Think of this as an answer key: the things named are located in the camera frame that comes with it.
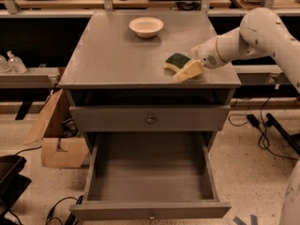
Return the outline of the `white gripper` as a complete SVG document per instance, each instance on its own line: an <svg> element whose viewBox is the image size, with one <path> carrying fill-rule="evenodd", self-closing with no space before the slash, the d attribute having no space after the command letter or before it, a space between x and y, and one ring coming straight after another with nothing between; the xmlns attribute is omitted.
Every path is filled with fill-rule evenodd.
<svg viewBox="0 0 300 225"><path fill-rule="evenodd" d="M226 64L218 53L218 37L208 39L203 44L192 48L191 51L196 60L188 62L174 75L179 83L202 74L203 65L207 68L220 68Z"/></svg>

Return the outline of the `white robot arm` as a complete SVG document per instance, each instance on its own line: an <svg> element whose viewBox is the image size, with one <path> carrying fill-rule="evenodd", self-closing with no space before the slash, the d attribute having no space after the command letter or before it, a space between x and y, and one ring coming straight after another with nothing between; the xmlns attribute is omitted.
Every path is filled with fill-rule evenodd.
<svg viewBox="0 0 300 225"><path fill-rule="evenodd" d="M198 76L203 68L219 68L233 60L269 56L300 92L300 41L269 8L252 9L237 28L206 40L191 52L193 59L175 75L180 83ZM300 225L300 159L292 169L278 225Z"/></svg>

